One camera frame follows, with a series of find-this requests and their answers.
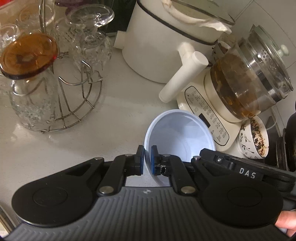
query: light blue plastic bowl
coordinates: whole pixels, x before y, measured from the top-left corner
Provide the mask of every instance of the light blue plastic bowl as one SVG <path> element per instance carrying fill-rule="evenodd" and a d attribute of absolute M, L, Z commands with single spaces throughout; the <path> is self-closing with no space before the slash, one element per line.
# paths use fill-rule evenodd
<path fill-rule="evenodd" d="M 213 137 L 206 124 L 185 110 L 168 110 L 150 124 L 144 141 L 146 165 L 161 186 L 169 186 L 167 177 L 154 176 L 151 170 L 151 147 L 157 146 L 159 154 L 171 154 L 190 162 L 204 148 L 215 149 Z"/>

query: white tile wall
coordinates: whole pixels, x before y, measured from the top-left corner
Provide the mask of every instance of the white tile wall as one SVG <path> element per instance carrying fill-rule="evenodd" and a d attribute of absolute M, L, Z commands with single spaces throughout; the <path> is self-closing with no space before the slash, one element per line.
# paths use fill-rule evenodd
<path fill-rule="evenodd" d="M 232 31 L 237 39 L 246 37 L 253 24 L 261 25 L 280 46 L 288 47 L 290 55 L 283 57 L 295 91 L 277 103 L 286 126 L 295 112 L 296 101 L 296 0 L 214 0 L 223 6 L 236 19 Z"/>

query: black device with das label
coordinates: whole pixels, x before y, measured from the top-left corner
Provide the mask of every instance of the black device with das label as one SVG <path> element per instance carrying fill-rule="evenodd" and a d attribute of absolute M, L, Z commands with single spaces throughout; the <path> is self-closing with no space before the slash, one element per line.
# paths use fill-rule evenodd
<path fill-rule="evenodd" d="M 125 186 L 143 174 L 144 152 L 93 158 L 22 186 L 12 198 L 21 224 L 4 240 L 293 240 L 274 223 L 295 177 L 207 149 L 182 162 L 152 146 L 151 172 L 170 186 Z"/>

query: digital display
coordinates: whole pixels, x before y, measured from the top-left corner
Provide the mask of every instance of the digital display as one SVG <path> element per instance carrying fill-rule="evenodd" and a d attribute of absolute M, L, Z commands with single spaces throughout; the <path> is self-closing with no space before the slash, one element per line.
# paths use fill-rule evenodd
<path fill-rule="evenodd" d="M 207 119 L 202 113 L 198 117 L 207 125 L 208 128 L 210 128 L 210 123 L 207 121 Z"/>

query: brown liquid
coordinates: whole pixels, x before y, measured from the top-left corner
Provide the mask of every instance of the brown liquid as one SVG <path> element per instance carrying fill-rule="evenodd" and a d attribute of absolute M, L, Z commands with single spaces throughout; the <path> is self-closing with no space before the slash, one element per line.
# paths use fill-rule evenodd
<path fill-rule="evenodd" d="M 210 72 L 212 83 L 221 101 L 236 118 L 242 121 L 258 114 L 254 82 L 247 74 L 248 71 L 239 57 L 226 54 L 217 60 Z"/>

